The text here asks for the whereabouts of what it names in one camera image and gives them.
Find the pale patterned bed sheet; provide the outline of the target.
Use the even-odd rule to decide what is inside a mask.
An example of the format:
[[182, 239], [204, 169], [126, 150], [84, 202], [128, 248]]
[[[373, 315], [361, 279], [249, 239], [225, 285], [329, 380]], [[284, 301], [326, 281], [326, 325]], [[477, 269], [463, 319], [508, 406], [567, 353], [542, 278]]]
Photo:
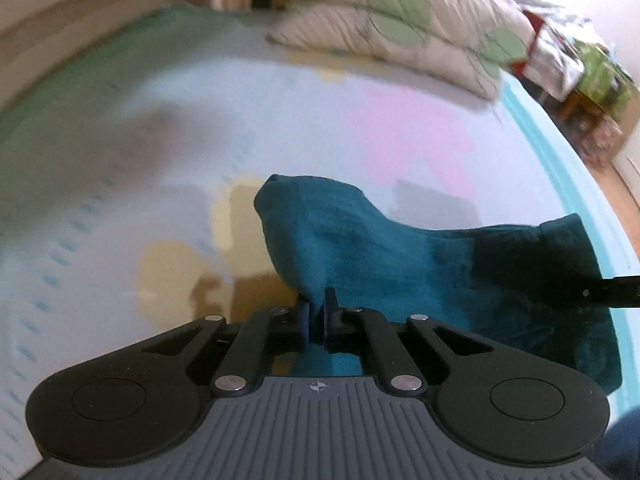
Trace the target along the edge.
[[1, 474], [39, 460], [44, 378], [206, 313], [285, 304], [253, 207], [272, 174], [355, 185], [423, 229], [579, 214], [605, 276], [620, 220], [512, 77], [495, 103], [412, 70], [269, 42], [268, 13], [157, 12], [1, 118]]

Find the teal pants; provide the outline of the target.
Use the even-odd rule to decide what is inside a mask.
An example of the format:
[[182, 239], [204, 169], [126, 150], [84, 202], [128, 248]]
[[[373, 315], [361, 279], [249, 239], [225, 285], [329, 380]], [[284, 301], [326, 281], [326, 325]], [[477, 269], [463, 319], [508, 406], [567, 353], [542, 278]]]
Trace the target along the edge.
[[584, 290], [600, 268], [582, 220], [424, 230], [385, 217], [359, 188], [272, 176], [254, 207], [273, 267], [319, 315], [328, 289], [344, 307], [393, 322], [424, 313], [579, 370], [604, 391], [623, 381], [610, 309]]

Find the cluttered wooden side table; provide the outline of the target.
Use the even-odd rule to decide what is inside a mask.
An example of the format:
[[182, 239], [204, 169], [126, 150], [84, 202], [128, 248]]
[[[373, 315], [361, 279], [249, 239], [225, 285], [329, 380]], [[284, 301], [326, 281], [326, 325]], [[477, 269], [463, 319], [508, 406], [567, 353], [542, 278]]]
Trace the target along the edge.
[[536, 32], [520, 77], [550, 102], [553, 120], [587, 165], [612, 162], [639, 122], [639, 83], [620, 64], [614, 44], [571, 6], [506, 1]]

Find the leaf print folded quilt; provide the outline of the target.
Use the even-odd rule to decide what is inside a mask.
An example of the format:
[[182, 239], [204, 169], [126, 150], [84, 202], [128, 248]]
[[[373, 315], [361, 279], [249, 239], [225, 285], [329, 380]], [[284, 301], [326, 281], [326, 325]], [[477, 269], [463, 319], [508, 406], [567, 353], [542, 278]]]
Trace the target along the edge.
[[405, 66], [495, 101], [535, 32], [504, 0], [293, 0], [269, 37]]

